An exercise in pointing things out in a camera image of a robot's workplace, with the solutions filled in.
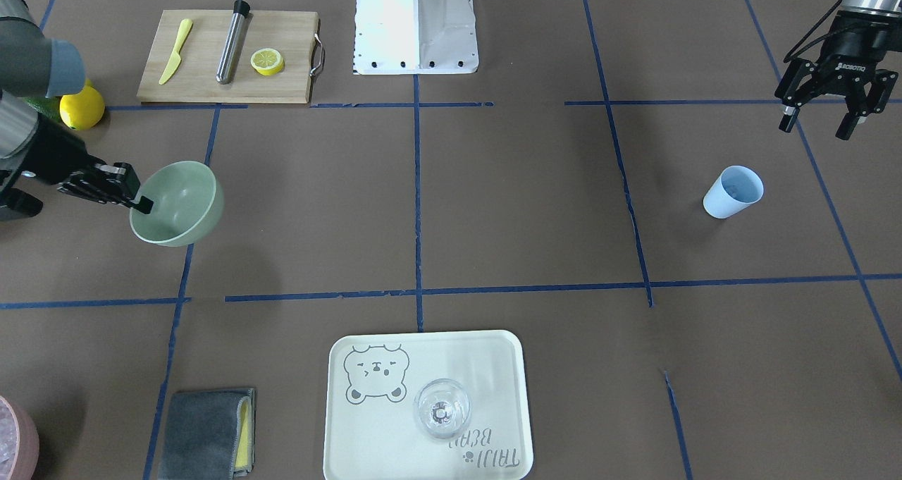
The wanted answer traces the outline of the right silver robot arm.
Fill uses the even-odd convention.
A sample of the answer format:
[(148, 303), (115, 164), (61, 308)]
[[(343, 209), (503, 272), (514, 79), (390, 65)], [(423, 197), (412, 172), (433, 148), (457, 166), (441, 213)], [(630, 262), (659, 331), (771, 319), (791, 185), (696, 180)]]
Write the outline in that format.
[(86, 70), (68, 41), (44, 36), (25, 0), (1, 0), (1, 219), (31, 218), (41, 200), (16, 187), (36, 178), (67, 195), (148, 214), (154, 202), (139, 197), (140, 181), (125, 162), (107, 164), (87, 152), (68, 128), (27, 104), (28, 97), (80, 92)]

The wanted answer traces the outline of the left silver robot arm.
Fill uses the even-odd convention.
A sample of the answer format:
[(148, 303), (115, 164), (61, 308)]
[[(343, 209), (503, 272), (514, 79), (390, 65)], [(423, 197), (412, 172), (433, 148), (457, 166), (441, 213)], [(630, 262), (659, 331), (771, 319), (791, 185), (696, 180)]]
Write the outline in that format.
[(900, 0), (835, 1), (784, 57), (775, 91), (784, 107), (779, 129), (792, 131), (803, 105), (825, 95), (844, 98), (841, 140), (885, 111), (899, 72), (883, 69), (882, 61), (900, 52), (900, 30)]

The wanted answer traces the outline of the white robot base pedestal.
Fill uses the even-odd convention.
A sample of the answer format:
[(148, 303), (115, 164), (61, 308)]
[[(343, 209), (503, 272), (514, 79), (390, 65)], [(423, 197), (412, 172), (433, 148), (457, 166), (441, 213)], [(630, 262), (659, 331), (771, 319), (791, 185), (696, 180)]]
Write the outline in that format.
[(355, 75), (478, 71), (474, 0), (355, 1)]

